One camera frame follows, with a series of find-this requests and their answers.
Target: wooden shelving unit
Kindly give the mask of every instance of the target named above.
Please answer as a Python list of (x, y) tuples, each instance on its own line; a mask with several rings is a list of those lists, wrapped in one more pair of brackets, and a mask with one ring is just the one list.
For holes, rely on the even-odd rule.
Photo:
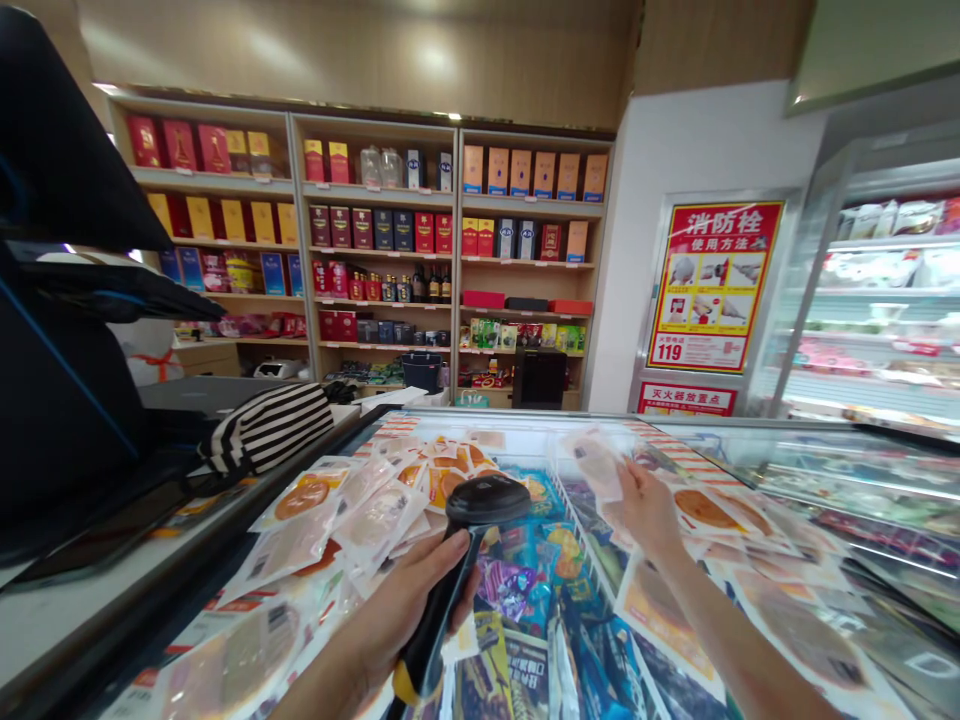
[[(518, 323), (543, 322), (559, 325), (577, 325), (591, 328), (590, 315), (575, 315), (551, 312), (527, 312), (468, 307), (462, 304), (464, 290), (491, 290), (503, 292), (508, 297), (540, 297), (548, 299), (574, 299), (593, 301), (596, 294), (596, 278), (603, 240), (603, 222), (606, 203), (562, 201), (542, 198), (497, 197), (474, 195), (462, 192), (463, 147), (482, 145), (485, 148), (505, 147), (529, 149), (535, 153), (576, 152), (581, 156), (581, 174), (589, 154), (609, 156), (607, 176), (609, 185), (613, 146), (609, 142), (567, 137), (499, 133), (475, 130), (460, 130), (447, 126), (427, 126), (406, 123), (379, 122), (343, 117), (308, 114), (279, 113), (253, 110), (242, 107), (227, 107), (203, 103), (173, 102), (136, 96), (113, 96), (110, 98), (110, 113), (114, 134), (121, 155), (130, 166), (131, 173), (147, 191), (168, 192), (183, 195), (200, 195), (212, 199), (237, 198), (241, 200), (293, 203), (296, 206), (299, 242), (293, 245), (269, 245), (265, 243), (237, 242), (222, 239), (172, 238), (178, 247), (196, 247), (207, 250), (247, 250), (253, 252), (280, 252), (285, 256), (297, 253), (303, 275), (305, 297), (278, 295), (248, 295), (239, 293), (204, 293), (221, 303), (231, 314), (264, 313), (276, 311), (296, 312), (307, 319), (308, 336), (302, 338), (226, 338), (243, 348), (244, 357), (262, 359), (267, 354), (278, 352), (283, 357), (308, 359), (315, 379), (339, 370), (344, 360), (382, 363), (408, 350), (429, 350), (449, 357), (451, 378), (457, 377), (459, 368), (479, 367), (486, 360), (483, 356), (500, 358), (501, 367), (512, 364), (513, 350), (481, 350), (457, 348), (460, 325), (474, 316), (498, 317)], [(266, 131), (286, 153), (288, 173), (286, 177), (258, 179), (250, 176), (220, 175), (207, 172), (190, 172), (165, 168), (135, 166), (132, 145), (127, 131), (127, 115), (145, 115), (153, 118), (186, 120), (191, 123), (209, 123), (228, 129)], [(306, 179), (303, 155), (304, 140), (342, 142), (348, 152), (354, 170), (354, 184), (314, 182)], [(401, 157), (407, 149), (421, 151), (426, 164), (427, 188), (368, 188), (360, 184), (360, 151), (375, 145), (393, 148)], [(453, 163), (452, 191), (437, 189), (439, 153), (450, 153)], [(605, 197), (609, 196), (609, 187)], [(317, 247), (313, 245), (309, 208), (311, 204), (343, 205), (350, 208), (377, 208), (412, 212), (432, 212), (451, 216), (454, 227), (452, 253), (419, 253), (384, 250), (361, 250), (356, 248)], [(518, 260), (486, 257), (462, 257), (463, 217), (497, 219), (533, 219), (542, 224), (552, 222), (563, 228), (564, 241), (567, 225), (572, 220), (589, 223), (588, 247), (585, 262), (568, 263), (540, 260)], [(355, 301), (316, 297), (314, 288), (314, 261), (343, 261), (351, 266), (380, 275), (412, 276), (414, 266), (426, 269), (435, 266), (441, 271), (449, 268), (452, 280), (452, 304), (445, 303), (396, 303), (384, 301)], [(156, 258), (147, 262), (158, 267)], [(373, 314), (376, 320), (395, 320), (415, 324), (418, 330), (446, 331), (450, 334), (452, 347), (417, 347), (394, 344), (366, 344), (324, 340), (320, 333), (319, 311), (364, 311)], [(588, 339), (584, 353), (569, 353), (572, 382), (577, 389), (564, 393), (564, 409), (580, 407), (579, 387), (584, 378), (584, 367), (592, 343)], [(388, 386), (370, 386), (373, 391), (396, 389)], [(496, 407), (508, 407), (512, 388), (482, 390), (498, 398)]]

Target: wooden panel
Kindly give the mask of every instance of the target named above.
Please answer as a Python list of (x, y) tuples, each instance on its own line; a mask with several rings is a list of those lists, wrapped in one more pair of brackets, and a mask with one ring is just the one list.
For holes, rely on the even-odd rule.
[(814, 0), (644, 0), (634, 95), (793, 77)]
[(614, 130), (638, 0), (78, 0), (101, 82)]

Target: hand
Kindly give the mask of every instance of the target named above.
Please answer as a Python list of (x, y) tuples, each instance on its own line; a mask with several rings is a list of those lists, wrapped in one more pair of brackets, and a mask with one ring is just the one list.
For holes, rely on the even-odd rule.
[(617, 475), (623, 491), (623, 523), (647, 557), (659, 564), (665, 554), (684, 553), (670, 489), (628, 458), (617, 463)]
[[(442, 541), (442, 535), (435, 535), (414, 545), (330, 641), (338, 646), (340, 657), (355, 658), (361, 663), (358, 672), (363, 695), (379, 689), (393, 672), (400, 650), (417, 629), (427, 594), (470, 546), (466, 530)], [(450, 620), (451, 633), (460, 628), (473, 609), (473, 596), (479, 585), (480, 568), (475, 567)]]

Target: cash register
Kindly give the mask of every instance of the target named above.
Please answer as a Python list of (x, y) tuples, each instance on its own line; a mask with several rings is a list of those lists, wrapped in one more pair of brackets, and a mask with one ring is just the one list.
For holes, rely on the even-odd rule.
[(0, 567), (116, 513), (196, 462), (215, 422), (144, 408), (106, 323), (217, 320), (145, 267), (38, 262), (38, 243), (172, 249), (40, 23), (0, 7)]

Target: barcode scanner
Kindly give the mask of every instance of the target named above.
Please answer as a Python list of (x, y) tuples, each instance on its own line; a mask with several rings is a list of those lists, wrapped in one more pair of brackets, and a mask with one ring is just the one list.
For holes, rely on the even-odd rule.
[(400, 651), (393, 671), (396, 697), (386, 720), (398, 720), (406, 708), (429, 702), (440, 685), (443, 662), (440, 648), (447, 635), (450, 616), (460, 603), (480, 543), (491, 525), (516, 520), (530, 511), (530, 492), (516, 480), (499, 474), (482, 475), (453, 489), (447, 498), (447, 532), (444, 540), (458, 530), (470, 533), (470, 548), (460, 562), (443, 576), (430, 594), (413, 637)]

